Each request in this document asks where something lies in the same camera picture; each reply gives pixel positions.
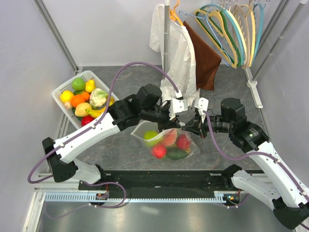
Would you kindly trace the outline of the dark green avocado toy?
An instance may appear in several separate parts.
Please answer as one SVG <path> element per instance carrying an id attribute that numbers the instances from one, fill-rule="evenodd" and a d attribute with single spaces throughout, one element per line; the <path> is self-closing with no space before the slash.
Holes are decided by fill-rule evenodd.
<path id="1" fill-rule="evenodd" d="M 180 148 L 172 147 L 167 150 L 166 156 L 171 160 L 182 160 L 188 156 L 188 153 Z"/>

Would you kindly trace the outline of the clear spotted zip top bag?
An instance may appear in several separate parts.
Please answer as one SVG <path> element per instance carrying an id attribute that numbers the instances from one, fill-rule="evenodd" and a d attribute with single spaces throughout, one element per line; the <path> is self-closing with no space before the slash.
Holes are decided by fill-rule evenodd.
<path id="1" fill-rule="evenodd" d="M 190 133 L 181 129 L 159 131 L 154 122 L 143 121 L 131 133 L 156 159 L 184 160 L 200 153 Z"/>

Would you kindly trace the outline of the blue clothes hanger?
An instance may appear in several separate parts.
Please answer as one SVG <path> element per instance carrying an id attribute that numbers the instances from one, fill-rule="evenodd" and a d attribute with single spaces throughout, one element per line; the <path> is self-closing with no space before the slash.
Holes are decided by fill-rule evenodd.
<path id="1" fill-rule="evenodd" d="M 239 24 L 231 11 L 225 5 L 219 4 L 207 4 L 202 6 L 200 9 L 206 9 L 209 12 L 213 10 L 219 10 L 224 13 L 227 21 L 227 29 L 231 35 L 231 38 L 234 39 L 240 53 L 240 62 L 237 67 L 242 66 L 244 64 L 244 58 L 246 53 L 244 47 L 246 47 L 246 45 L 244 43 L 243 36 L 241 35 Z"/>

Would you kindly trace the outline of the teal clothes hanger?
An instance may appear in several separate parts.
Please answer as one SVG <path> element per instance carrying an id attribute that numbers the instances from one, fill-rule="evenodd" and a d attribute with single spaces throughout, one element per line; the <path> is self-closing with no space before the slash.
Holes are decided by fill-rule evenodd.
<path id="1" fill-rule="evenodd" d="M 258 30 L 256 33 L 256 40 L 255 40 L 255 49 L 254 49 L 254 55 L 253 55 L 253 61 L 252 64 L 254 64 L 256 55 L 258 53 L 258 48 L 260 45 L 260 40 L 263 32 L 263 24 L 264 24 L 264 7 L 262 6 L 261 3 L 255 3 L 253 5 L 253 13 L 255 13 L 255 10 L 259 10 L 260 17 L 259 20 L 256 20 L 256 24 L 258 25 Z"/>

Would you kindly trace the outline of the red pomegranate toy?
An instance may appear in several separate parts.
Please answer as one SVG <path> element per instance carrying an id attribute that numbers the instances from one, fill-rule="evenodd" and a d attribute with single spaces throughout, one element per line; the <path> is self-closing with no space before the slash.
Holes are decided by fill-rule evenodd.
<path id="1" fill-rule="evenodd" d="M 177 138 L 176 146 L 179 149 L 188 150 L 190 148 L 190 139 L 185 134 L 182 134 Z"/>

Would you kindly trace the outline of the yellow clothes hanger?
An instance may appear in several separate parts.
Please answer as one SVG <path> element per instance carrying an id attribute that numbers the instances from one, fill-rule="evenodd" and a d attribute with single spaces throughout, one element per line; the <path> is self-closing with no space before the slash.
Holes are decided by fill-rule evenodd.
<path id="1" fill-rule="evenodd" d="M 201 9 L 197 15 L 198 16 L 203 16 L 202 13 L 205 13 L 207 10 L 206 9 Z M 208 13 L 208 21 L 210 25 L 213 27 L 213 31 L 217 32 L 216 34 L 217 37 L 221 37 L 223 41 L 229 46 L 231 50 L 231 54 L 229 54 L 225 48 L 223 49 L 230 55 L 231 59 L 234 61 L 232 62 L 231 67 L 236 68 L 239 65 L 240 62 L 240 53 L 239 49 L 236 46 L 236 43 L 234 39 L 231 38 L 231 35 L 227 29 L 227 21 L 225 18 L 225 15 L 222 11 L 219 10 L 213 10 Z"/>

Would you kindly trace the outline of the orange toy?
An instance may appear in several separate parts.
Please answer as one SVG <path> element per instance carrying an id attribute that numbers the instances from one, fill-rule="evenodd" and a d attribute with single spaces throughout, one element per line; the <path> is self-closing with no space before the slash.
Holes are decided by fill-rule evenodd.
<path id="1" fill-rule="evenodd" d="M 73 108 L 76 108 L 79 104 L 85 102 L 85 98 L 82 95 L 74 95 L 70 102 Z"/>

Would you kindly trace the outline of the yellow pear toy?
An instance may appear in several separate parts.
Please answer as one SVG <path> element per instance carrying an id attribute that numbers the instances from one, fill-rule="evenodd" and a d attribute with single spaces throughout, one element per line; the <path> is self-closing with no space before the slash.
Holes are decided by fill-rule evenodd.
<path id="1" fill-rule="evenodd" d="M 95 81 L 90 79 L 85 84 L 85 91 L 91 93 L 96 88 Z"/>

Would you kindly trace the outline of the orange clothes hanger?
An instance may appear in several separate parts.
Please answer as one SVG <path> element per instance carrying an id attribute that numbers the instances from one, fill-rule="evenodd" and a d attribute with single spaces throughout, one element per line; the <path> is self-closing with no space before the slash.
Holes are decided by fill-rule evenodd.
<path id="1" fill-rule="evenodd" d="M 174 5 L 174 7 L 169 10 L 169 12 L 170 12 L 170 19 L 172 21 L 174 21 L 174 22 L 177 22 L 180 26 L 183 26 L 183 22 L 181 21 L 181 19 L 176 14 L 176 8 L 179 6 L 179 3 L 180 3 L 180 0 L 177 0 L 177 2 Z"/>

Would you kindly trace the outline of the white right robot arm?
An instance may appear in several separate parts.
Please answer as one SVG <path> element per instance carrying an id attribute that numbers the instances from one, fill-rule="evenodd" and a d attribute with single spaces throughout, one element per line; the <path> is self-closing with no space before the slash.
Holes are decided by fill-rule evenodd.
<path id="1" fill-rule="evenodd" d="M 309 188 L 286 165 L 263 129 L 247 120 L 244 105 L 239 99 L 226 98 L 221 101 L 221 114 L 210 116 L 208 103 L 205 98 L 193 101 L 195 116 L 183 130 L 201 138 L 208 134 L 213 138 L 216 132 L 227 133 L 233 145 L 244 155 L 230 157 L 213 140 L 218 152 L 231 161 L 251 158 L 274 185 L 271 187 L 240 167 L 231 165 L 224 170 L 222 187 L 226 190 L 237 188 L 252 195 L 267 205 L 276 219 L 290 230 L 298 226 L 308 229 L 305 221 L 309 218 Z"/>

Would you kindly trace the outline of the yellow banana toy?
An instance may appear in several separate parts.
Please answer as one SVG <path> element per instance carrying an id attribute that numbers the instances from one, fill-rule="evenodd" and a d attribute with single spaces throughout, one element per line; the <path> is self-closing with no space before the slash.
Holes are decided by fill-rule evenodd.
<path id="1" fill-rule="evenodd" d="M 109 106 L 113 105 L 113 103 L 115 102 L 114 97 L 111 97 L 110 102 L 109 102 Z M 86 112 L 93 118 L 97 118 L 99 117 L 102 113 L 104 113 L 105 109 L 106 109 L 106 105 L 104 105 L 104 107 L 102 109 L 99 110 L 93 110 L 93 109 L 86 109 Z"/>

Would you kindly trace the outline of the red apple toy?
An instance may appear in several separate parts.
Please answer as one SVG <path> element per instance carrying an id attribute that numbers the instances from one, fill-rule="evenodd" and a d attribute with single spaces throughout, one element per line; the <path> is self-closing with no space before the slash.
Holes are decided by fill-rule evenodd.
<path id="1" fill-rule="evenodd" d="M 167 149 L 162 144 L 156 144 L 151 149 L 151 154 L 157 159 L 163 159 L 166 156 Z"/>

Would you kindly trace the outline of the white garment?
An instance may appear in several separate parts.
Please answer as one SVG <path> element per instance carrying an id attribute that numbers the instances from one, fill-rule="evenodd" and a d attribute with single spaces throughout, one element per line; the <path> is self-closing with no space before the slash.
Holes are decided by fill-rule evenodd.
<path id="1" fill-rule="evenodd" d="M 155 7 L 152 16 L 149 47 L 164 56 L 164 4 Z M 185 26 L 169 21 L 168 76 L 181 91 L 188 106 L 199 97 L 196 87 L 196 59 L 192 40 Z"/>

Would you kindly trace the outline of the green tomato toy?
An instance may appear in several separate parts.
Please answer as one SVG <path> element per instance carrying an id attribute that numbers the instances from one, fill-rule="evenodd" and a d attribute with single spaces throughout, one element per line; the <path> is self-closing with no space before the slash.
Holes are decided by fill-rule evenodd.
<path id="1" fill-rule="evenodd" d="M 77 77 L 72 81 L 71 86 L 74 90 L 81 91 L 85 89 L 85 82 L 81 77 Z"/>

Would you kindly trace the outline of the green clothes hanger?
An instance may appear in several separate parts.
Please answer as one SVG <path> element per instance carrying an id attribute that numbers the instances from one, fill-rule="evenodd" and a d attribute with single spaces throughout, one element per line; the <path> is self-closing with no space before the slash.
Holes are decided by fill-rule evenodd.
<path id="1" fill-rule="evenodd" d="M 195 12 L 196 21 L 232 68 L 244 63 L 245 51 L 235 17 L 218 4 L 206 4 Z"/>

